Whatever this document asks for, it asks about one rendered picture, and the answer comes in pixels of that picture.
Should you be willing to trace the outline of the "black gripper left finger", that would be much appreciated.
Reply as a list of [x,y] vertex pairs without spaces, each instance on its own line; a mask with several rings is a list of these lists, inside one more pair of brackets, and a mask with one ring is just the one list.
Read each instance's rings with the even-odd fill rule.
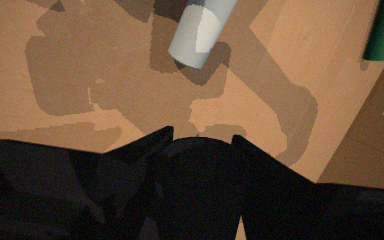
[[166,126],[103,154],[0,139],[0,192],[83,203],[96,240],[137,240],[155,194],[157,152],[173,133]]

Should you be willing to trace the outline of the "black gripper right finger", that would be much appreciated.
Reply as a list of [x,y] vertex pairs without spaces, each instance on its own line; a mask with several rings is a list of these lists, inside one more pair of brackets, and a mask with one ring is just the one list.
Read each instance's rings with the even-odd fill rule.
[[233,135],[251,162],[241,212],[247,240],[323,240],[340,219],[384,223],[384,189],[314,183]]

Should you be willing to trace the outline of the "green cylinder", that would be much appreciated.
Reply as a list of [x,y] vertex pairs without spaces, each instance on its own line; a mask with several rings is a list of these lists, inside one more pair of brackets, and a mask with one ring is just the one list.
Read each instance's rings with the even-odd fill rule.
[[379,5],[379,11],[376,15],[374,28],[367,44],[367,50],[364,54],[364,60],[384,61],[384,0]]

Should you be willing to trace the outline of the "light grey cylindrical pipe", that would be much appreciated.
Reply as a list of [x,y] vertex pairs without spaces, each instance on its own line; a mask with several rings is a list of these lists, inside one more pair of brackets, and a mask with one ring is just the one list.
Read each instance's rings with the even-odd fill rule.
[[168,49],[172,58],[203,67],[238,0],[188,0]]

